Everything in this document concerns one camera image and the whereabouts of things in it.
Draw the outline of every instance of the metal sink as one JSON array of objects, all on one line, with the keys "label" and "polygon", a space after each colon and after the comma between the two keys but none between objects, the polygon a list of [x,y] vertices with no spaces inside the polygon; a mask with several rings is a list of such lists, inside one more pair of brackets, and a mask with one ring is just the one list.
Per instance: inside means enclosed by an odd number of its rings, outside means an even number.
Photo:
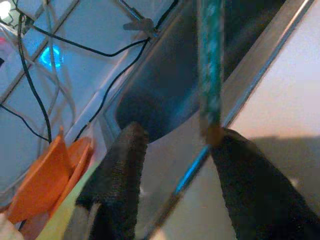
[{"label": "metal sink", "polygon": [[[312,3],[287,0],[278,11],[284,0],[267,2],[227,1],[224,49],[227,80],[222,89],[225,127]],[[203,146],[194,114],[199,107],[196,6],[195,0],[186,0],[174,10],[165,30],[119,84],[99,117],[107,146],[133,121],[149,133],[141,178],[138,238],[148,232]]]}]

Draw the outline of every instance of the blue light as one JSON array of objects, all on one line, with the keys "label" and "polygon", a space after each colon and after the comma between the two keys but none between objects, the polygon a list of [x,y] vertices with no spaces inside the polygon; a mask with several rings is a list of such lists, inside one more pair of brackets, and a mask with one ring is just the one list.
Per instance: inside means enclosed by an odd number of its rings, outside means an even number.
[{"label": "blue light", "polygon": [[[57,46],[53,46],[53,56],[54,56],[55,67],[59,68],[61,66],[61,63],[63,63],[64,58],[61,56]],[[50,49],[48,46],[45,48],[45,50],[41,54],[40,59],[45,65],[49,67],[52,66],[51,58],[50,58]]]},{"label": "blue light", "polygon": [[203,161],[206,160],[209,148],[210,147],[207,145],[201,150],[196,160],[191,164],[190,168],[186,171],[186,173],[178,183],[177,187],[175,188],[175,194],[178,194],[186,186],[186,184],[191,180],[191,177],[195,174],[195,170]]}]

